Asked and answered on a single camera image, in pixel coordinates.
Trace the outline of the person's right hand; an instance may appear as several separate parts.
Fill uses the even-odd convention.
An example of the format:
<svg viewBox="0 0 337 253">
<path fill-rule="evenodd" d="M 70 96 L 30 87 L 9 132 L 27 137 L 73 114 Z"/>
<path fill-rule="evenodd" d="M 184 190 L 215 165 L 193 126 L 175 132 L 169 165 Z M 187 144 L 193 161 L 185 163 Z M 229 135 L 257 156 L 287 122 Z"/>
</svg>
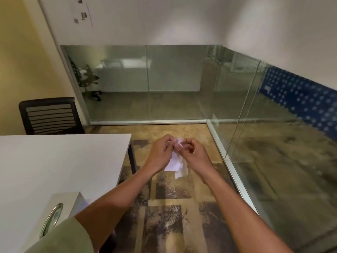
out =
<svg viewBox="0 0 337 253">
<path fill-rule="evenodd" d="M 207 184 L 209 177 L 215 173 L 215 169 L 204 146 L 197 141 L 197 153 L 182 155 L 182 157 L 188 166 L 200 176 L 203 183 Z"/>
</svg>

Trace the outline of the person's left hand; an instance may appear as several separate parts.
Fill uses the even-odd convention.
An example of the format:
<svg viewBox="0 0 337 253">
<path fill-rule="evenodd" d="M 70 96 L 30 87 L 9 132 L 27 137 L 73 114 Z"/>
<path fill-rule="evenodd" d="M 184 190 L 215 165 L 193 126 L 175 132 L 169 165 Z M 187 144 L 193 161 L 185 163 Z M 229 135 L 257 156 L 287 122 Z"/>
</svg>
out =
<svg viewBox="0 0 337 253">
<path fill-rule="evenodd" d="M 140 169 L 141 172 L 144 172 L 148 176 L 153 177 L 155 174 L 163 170 L 168 163 L 170 162 L 170 159 L 172 157 L 172 152 L 164 152 L 159 153 L 158 151 L 158 140 L 153 142 L 149 156 L 143 165 L 143 167 Z"/>
</svg>

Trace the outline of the white paper piece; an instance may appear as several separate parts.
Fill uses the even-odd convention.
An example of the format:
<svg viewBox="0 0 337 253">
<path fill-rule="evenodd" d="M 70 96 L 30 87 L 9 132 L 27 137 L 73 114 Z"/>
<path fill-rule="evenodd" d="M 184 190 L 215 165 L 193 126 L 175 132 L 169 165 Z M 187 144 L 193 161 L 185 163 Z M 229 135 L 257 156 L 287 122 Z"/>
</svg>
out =
<svg viewBox="0 0 337 253">
<path fill-rule="evenodd" d="M 175 172 L 175 179 L 188 176 L 187 162 L 183 157 L 173 150 L 172 157 L 168 165 L 164 168 L 165 172 Z"/>
</svg>

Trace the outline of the person's right forearm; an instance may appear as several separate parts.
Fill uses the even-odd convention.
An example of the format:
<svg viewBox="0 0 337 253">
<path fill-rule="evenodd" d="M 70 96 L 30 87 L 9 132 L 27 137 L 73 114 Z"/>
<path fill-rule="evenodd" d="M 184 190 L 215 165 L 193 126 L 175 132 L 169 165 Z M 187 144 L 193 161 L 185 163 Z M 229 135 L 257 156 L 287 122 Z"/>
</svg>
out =
<svg viewBox="0 0 337 253">
<path fill-rule="evenodd" d="M 294 253 L 213 168 L 205 172 L 203 180 L 240 253 Z"/>
</svg>

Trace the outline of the person's left forearm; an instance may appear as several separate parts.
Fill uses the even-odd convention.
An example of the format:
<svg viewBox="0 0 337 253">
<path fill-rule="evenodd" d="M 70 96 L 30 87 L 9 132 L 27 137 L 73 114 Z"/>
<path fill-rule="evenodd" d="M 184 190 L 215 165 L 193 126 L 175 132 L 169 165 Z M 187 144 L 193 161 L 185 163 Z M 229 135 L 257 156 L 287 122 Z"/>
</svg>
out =
<svg viewBox="0 0 337 253">
<path fill-rule="evenodd" d="M 98 252 L 124 213 L 148 181 L 164 168 L 144 165 L 131 178 L 119 184 L 75 215 L 75 219 L 87 231 L 94 253 Z"/>
</svg>

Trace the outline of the glass partition panel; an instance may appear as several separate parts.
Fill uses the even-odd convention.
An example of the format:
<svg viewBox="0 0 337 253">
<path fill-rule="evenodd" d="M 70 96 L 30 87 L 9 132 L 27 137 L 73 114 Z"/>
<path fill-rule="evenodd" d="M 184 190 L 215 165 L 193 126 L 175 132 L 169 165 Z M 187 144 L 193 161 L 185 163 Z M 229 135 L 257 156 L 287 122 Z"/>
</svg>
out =
<svg viewBox="0 0 337 253">
<path fill-rule="evenodd" d="M 217 45 L 61 45 L 93 124 L 205 123 L 296 253 L 337 253 L 337 90 Z"/>
</svg>

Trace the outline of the white cabinet behind glass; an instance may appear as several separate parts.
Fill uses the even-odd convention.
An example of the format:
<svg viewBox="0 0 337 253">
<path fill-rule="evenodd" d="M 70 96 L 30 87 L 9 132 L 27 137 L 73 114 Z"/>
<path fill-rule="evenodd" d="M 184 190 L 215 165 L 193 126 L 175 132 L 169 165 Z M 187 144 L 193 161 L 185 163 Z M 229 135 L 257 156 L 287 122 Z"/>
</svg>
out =
<svg viewBox="0 0 337 253">
<path fill-rule="evenodd" d="M 94 68 L 104 92 L 198 92 L 203 60 L 115 59 Z"/>
</svg>

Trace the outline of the black swivel chair behind glass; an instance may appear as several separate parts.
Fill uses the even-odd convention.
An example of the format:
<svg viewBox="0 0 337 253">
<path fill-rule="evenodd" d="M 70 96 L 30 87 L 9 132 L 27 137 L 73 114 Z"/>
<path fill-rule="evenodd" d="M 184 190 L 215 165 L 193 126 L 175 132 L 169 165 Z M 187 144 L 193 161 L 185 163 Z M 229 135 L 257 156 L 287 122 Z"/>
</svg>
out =
<svg viewBox="0 0 337 253">
<path fill-rule="evenodd" d="M 78 86 L 80 88 L 83 88 L 84 89 L 84 92 L 82 93 L 82 96 L 84 98 L 88 98 L 90 100 L 94 100 L 94 101 L 97 101 L 97 102 L 100 102 L 101 101 L 101 97 L 100 95 L 102 95 L 102 91 L 101 90 L 88 90 L 87 88 L 89 88 L 92 84 L 95 84 L 97 85 L 98 82 L 97 80 L 99 80 L 99 77 L 94 75 L 90 66 L 88 64 L 86 64 L 86 69 L 85 70 L 85 73 L 84 73 L 84 76 L 86 78 L 82 78 L 82 74 L 80 73 L 80 69 L 75 65 L 75 63 L 73 62 L 73 60 L 71 59 L 70 56 L 68 56 L 68 59 L 69 59 L 69 62 L 70 62 L 70 65 L 71 65 L 71 68 L 73 70 L 73 73 L 74 73 L 74 76 L 75 76 L 75 79 L 78 83 Z"/>
</svg>

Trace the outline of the white table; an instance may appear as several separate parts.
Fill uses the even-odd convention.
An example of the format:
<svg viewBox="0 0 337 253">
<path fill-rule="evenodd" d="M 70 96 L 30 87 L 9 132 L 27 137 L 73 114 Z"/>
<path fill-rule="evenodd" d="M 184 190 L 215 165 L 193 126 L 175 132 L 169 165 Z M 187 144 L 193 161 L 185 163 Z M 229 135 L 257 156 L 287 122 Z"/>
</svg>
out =
<svg viewBox="0 0 337 253">
<path fill-rule="evenodd" d="M 17 253 L 56 193 L 117 186 L 131 134 L 0 136 L 0 253 Z"/>
</svg>

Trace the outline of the black office chair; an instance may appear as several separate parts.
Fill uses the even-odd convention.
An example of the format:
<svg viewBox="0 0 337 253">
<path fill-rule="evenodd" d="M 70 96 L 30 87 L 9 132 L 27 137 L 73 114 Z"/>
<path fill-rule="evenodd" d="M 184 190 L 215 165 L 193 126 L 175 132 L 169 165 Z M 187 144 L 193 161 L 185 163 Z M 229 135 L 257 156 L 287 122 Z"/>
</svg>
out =
<svg viewBox="0 0 337 253">
<path fill-rule="evenodd" d="M 74 97 L 22 101 L 19 111 L 26 135 L 85 134 Z"/>
</svg>

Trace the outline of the blue dotted wall panel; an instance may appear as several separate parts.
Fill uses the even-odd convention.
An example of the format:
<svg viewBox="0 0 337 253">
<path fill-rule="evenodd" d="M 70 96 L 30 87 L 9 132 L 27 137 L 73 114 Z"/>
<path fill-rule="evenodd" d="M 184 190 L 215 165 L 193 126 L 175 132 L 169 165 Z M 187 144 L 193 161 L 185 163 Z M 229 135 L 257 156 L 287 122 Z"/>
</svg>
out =
<svg viewBox="0 0 337 253">
<path fill-rule="evenodd" d="M 337 142 L 337 90 L 270 66 L 259 92 Z"/>
</svg>

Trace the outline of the paper notice on wall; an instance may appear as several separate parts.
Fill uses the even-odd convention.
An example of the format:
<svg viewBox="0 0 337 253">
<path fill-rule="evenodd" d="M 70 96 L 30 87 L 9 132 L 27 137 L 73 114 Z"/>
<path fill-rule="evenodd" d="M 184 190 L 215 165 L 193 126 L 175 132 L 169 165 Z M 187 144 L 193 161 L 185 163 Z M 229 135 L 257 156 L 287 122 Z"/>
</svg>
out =
<svg viewBox="0 0 337 253">
<path fill-rule="evenodd" d="M 76 25 L 82 28 L 93 27 L 87 0 L 71 0 L 71 14 Z"/>
</svg>

